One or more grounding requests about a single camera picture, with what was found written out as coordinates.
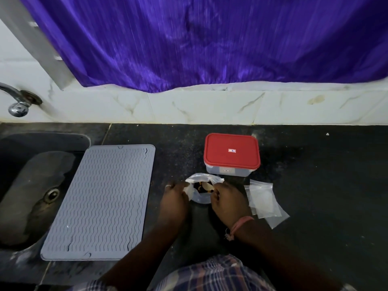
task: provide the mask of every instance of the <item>clear plastic bag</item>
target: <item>clear plastic bag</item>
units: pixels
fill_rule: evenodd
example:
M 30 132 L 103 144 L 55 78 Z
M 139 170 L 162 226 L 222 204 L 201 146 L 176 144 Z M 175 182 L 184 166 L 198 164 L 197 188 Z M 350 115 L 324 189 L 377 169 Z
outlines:
M 210 181 L 214 185 L 216 183 L 223 183 L 224 179 L 208 173 L 195 173 L 186 179 L 186 182 L 190 183 L 190 185 L 183 189 L 183 191 L 187 194 L 189 200 L 201 204 L 209 204 L 211 193 L 199 193 L 197 189 L 194 188 L 193 184 L 200 181 Z
M 272 190 L 272 183 L 250 180 L 249 186 L 244 186 L 253 215 L 265 218 L 273 229 L 289 215 L 280 207 Z

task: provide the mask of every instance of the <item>food container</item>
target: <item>food container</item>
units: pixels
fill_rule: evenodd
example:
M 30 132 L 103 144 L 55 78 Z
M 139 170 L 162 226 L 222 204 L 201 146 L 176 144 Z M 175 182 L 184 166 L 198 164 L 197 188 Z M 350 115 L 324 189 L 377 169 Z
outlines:
M 259 145 L 252 136 L 211 133 L 203 160 L 208 173 L 248 176 L 260 166 Z

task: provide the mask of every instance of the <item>kitchen sink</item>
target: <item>kitchen sink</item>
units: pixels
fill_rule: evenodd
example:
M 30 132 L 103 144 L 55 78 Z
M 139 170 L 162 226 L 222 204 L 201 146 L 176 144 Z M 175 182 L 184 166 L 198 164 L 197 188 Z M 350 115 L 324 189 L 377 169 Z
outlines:
M 22 250 L 45 235 L 89 147 L 72 133 L 0 139 L 0 248 Z

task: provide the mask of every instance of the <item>plaid shirt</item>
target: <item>plaid shirt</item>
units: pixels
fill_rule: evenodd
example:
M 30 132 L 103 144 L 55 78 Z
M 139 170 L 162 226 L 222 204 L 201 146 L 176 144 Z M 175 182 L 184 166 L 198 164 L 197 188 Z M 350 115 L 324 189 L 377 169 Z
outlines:
M 233 255 L 217 255 L 203 263 L 178 269 L 165 277 L 153 291 L 275 291 L 263 278 Z M 343 291 L 352 291 L 345 285 Z M 100 281 L 76 285 L 69 291 L 116 291 Z

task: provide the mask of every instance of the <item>hand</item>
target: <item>hand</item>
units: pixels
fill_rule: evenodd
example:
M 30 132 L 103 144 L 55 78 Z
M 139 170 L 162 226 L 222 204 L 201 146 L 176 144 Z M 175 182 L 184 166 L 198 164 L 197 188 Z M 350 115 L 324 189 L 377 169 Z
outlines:
M 158 225 L 180 229 L 189 211 L 189 198 L 183 189 L 189 183 L 182 181 L 175 185 L 171 182 L 164 188 L 162 201 L 160 201 L 160 212 Z
M 215 184 L 214 189 L 210 196 L 211 207 L 229 229 L 240 218 L 252 216 L 247 201 L 236 187 L 224 182 Z

